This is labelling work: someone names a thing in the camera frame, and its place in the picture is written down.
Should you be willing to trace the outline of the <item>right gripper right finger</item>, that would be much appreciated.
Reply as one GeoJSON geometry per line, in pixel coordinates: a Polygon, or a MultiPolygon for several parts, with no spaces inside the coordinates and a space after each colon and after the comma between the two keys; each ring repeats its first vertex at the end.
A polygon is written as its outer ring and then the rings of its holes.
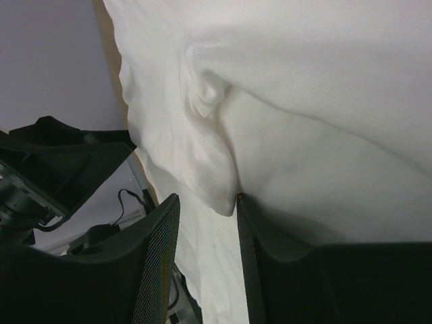
{"type": "Polygon", "coordinates": [[[236,198],[251,323],[430,323],[431,244],[312,245],[236,198]]]}

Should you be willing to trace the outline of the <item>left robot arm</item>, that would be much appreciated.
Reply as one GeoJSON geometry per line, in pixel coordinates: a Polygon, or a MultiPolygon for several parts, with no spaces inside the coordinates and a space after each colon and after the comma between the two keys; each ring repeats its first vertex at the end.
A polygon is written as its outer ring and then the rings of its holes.
{"type": "Polygon", "coordinates": [[[79,130],[54,117],[1,133],[1,243],[32,246],[52,232],[132,154],[127,130],[79,130]]]}

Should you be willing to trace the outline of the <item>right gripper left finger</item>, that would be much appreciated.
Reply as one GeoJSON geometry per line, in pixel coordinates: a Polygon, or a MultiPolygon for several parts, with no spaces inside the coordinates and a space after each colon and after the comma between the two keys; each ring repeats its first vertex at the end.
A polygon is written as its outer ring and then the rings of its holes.
{"type": "Polygon", "coordinates": [[[80,254],[1,247],[2,323],[164,323],[180,199],[80,254]]]}

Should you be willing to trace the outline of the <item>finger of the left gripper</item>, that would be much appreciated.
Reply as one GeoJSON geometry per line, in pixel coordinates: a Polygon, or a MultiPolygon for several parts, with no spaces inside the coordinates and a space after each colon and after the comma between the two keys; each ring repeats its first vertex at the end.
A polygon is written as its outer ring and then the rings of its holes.
{"type": "Polygon", "coordinates": [[[135,148],[126,130],[79,130],[41,117],[1,133],[1,175],[56,215],[71,216],[135,148]]]}

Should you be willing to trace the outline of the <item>white t shirt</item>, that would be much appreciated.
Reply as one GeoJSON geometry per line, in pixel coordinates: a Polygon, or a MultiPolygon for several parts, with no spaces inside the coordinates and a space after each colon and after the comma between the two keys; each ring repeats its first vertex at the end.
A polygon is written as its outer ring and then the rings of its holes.
{"type": "Polygon", "coordinates": [[[205,323],[247,323],[246,193],[313,244],[431,239],[430,1],[106,1],[128,128],[205,323]]]}

